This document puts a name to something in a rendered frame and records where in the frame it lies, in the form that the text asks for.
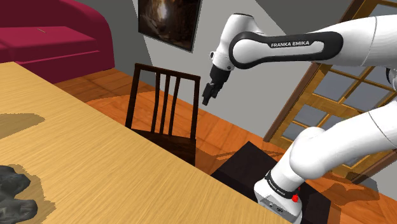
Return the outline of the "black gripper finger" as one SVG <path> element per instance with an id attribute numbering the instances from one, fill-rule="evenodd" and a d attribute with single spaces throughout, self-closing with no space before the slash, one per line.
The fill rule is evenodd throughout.
<path id="1" fill-rule="evenodd" d="M 203 91 L 203 94 L 202 94 L 202 97 L 203 97 L 202 104 L 205 106 L 208 105 L 209 100 L 211 98 L 215 99 L 220 90 L 221 90 L 221 88 L 219 87 L 219 85 L 215 85 L 213 83 L 207 83 L 205 86 L 205 89 Z"/>

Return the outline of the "dark wooden chair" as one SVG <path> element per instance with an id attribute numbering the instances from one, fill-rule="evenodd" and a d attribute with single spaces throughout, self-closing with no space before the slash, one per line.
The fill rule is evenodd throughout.
<path id="1" fill-rule="evenodd" d="M 155 103 L 151 119 L 151 127 L 149 131 L 134 129 L 132 127 L 141 71 L 149 71 L 155 73 Z M 175 77 L 176 82 L 174 86 L 174 95 L 172 96 L 168 131 L 165 132 L 164 128 L 167 114 L 167 102 L 169 98 L 169 87 L 172 77 Z M 194 82 L 193 109 L 189 137 L 175 136 L 173 134 L 176 103 L 178 99 L 179 86 L 182 79 Z M 199 112 L 199 90 L 199 76 L 136 63 L 134 66 L 134 75 L 130 90 L 130 98 L 125 126 L 130 130 L 133 130 L 140 136 L 145 137 L 152 143 L 155 143 L 159 147 L 167 150 L 171 154 L 184 160 L 190 165 L 195 165 L 196 131 Z"/>

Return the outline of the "dark robot stand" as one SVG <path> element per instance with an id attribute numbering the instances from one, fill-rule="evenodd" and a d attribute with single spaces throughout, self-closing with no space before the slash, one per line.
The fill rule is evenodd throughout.
<path id="1" fill-rule="evenodd" d="M 211 176 L 256 201 L 254 184 L 276 165 L 276 160 L 247 142 Z M 301 224 L 327 224 L 331 202 L 307 183 L 300 186 L 303 219 Z"/>

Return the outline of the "wooden glazed door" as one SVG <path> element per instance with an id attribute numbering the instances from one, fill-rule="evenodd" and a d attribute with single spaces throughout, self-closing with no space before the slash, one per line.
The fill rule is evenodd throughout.
<path id="1" fill-rule="evenodd" d="M 397 14 L 397 0 L 352 0 L 339 22 Z M 263 140 L 287 150 L 305 128 L 336 123 L 384 106 L 397 97 L 381 67 L 312 63 Z M 332 170 L 355 184 L 397 160 L 396 150 L 354 158 Z"/>

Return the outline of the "crimson sofa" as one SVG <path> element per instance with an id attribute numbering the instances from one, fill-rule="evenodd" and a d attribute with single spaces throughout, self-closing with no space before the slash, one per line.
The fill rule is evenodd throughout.
<path id="1" fill-rule="evenodd" d="M 0 0 L 0 63 L 15 62 L 50 83 L 112 69 L 111 30 L 75 0 Z"/>

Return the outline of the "dark grey lumpy object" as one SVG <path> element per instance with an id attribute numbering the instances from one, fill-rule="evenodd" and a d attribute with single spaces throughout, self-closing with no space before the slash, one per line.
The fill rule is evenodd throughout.
<path id="1" fill-rule="evenodd" d="M 10 166 L 0 165 L 0 224 L 17 224 L 35 217 L 38 205 L 35 200 L 16 199 L 31 181 Z"/>

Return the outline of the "dark framed wall picture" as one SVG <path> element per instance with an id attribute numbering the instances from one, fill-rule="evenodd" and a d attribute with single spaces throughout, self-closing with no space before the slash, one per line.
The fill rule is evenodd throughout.
<path id="1" fill-rule="evenodd" d="M 138 32 L 191 52 L 202 0 L 137 0 Z"/>

